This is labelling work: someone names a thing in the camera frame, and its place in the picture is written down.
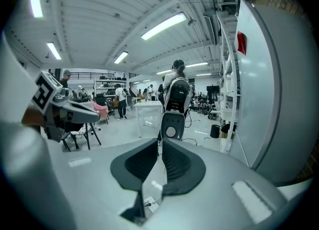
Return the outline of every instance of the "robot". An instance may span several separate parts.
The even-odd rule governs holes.
[[[26,77],[12,58],[9,53],[2,55],[6,61],[2,74],[6,66]],[[3,76],[0,84],[8,79]],[[33,104],[45,116],[49,139],[2,115],[0,165],[7,184],[41,226],[53,230],[274,229],[300,200],[298,196],[288,202],[269,181],[229,155],[181,141],[191,93],[187,81],[177,79],[167,93],[161,122],[167,184],[161,206],[146,219],[142,184],[158,160],[157,140],[63,153],[58,144],[63,132],[95,122],[99,116],[69,101],[66,90],[49,73],[41,72],[37,85],[33,83],[29,79],[25,85],[34,88]],[[166,135],[170,126],[176,130],[172,137]]]

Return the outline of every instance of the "white ceiling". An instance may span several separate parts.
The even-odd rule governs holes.
[[[183,59],[192,74],[219,71],[219,45],[210,45],[203,13],[217,0],[41,0],[43,18],[34,18],[30,1],[21,0],[5,33],[15,51],[41,68],[95,68],[154,74]],[[187,21],[147,41],[141,35],[176,13]],[[190,18],[196,20],[188,26]],[[53,42],[62,60],[49,53]],[[114,64],[122,51],[129,55]]]

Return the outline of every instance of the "pink chair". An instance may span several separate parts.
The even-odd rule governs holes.
[[[93,105],[94,110],[100,115],[100,117],[105,118],[106,123],[109,124],[109,122],[108,122],[108,114],[109,114],[108,107],[107,106],[100,106],[94,101],[91,101],[90,103]]]

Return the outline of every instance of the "gray floor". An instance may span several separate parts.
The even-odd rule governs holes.
[[[144,111],[142,115],[144,117],[140,118],[141,138],[139,138],[137,134],[137,119],[134,111],[127,113],[129,119],[117,121],[118,115],[116,115],[110,116],[109,124],[106,124],[104,121],[96,123],[96,125],[101,128],[100,131],[96,131],[96,134],[102,145],[99,145],[94,135],[89,134],[91,149],[107,148],[143,138],[157,137],[159,132],[159,120],[157,117],[153,116],[152,111]],[[197,112],[191,112],[191,118],[191,126],[189,128],[185,128],[184,131],[183,139],[185,139],[185,142],[189,142],[194,145],[197,143],[198,146],[219,151],[220,139],[214,139],[209,136],[211,125],[219,124],[219,122],[210,120],[206,115],[200,115]],[[186,119],[185,125],[190,125],[189,118]],[[77,138],[77,143],[80,147],[79,150],[88,150],[86,139],[80,136]],[[71,139],[67,140],[67,143],[71,149],[70,153],[72,153],[72,151],[76,151],[74,142]],[[63,151],[69,153],[64,148],[63,143],[61,143],[61,147]],[[144,199],[151,196],[160,205],[161,190],[152,185],[152,181],[156,181],[160,185],[164,185],[167,182],[165,166],[161,156],[159,156],[158,161],[143,184]],[[149,208],[146,208],[145,212],[147,218],[152,215]]]

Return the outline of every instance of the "desk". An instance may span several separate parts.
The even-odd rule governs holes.
[[[136,112],[136,118],[138,120],[138,134],[139,137],[141,137],[141,127],[140,127],[140,121],[139,121],[139,109],[143,108],[154,108],[154,115],[156,114],[156,111],[159,116],[159,125],[161,121],[161,114],[162,114],[162,109],[163,105],[160,103],[160,101],[147,101],[147,102],[142,102],[142,103],[137,103],[134,105],[135,107],[135,112]]]

